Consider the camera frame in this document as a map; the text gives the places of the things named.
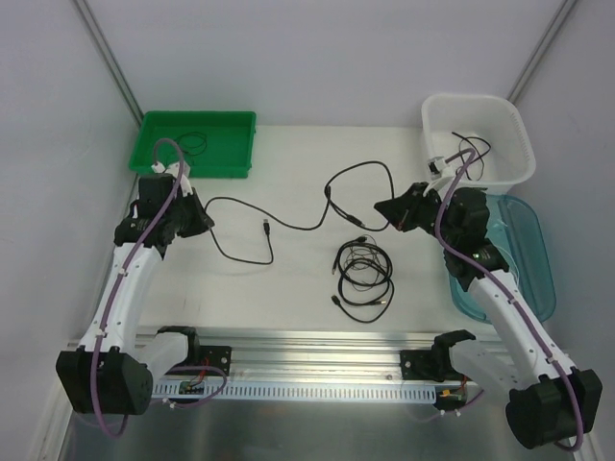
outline white bin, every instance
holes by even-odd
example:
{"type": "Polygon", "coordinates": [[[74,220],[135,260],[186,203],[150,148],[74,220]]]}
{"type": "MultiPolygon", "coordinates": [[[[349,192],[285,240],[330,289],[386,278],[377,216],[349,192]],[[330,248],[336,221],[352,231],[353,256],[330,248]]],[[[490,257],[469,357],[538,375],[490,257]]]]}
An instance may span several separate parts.
{"type": "MultiPolygon", "coordinates": [[[[481,187],[489,194],[505,194],[513,185],[528,180],[536,169],[534,152],[519,110],[506,99],[474,94],[434,94],[421,109],[423,116],[423,152],[427,159],[450,157],[458,152],[459,138],[478,136],[491,143],[491,152],[484,157],[480,181],[464,177],[458,187],[481,187]]],[[[484,145],[473,141],[483,152],[484,145]]],[[[470,147],[466,142],[463,148],[470,147]]],[[[452,166],[461,165],[458,158],[452,166]]],[[[470,166],[470,176],[480,176],[480,162],[470,166]]]]}

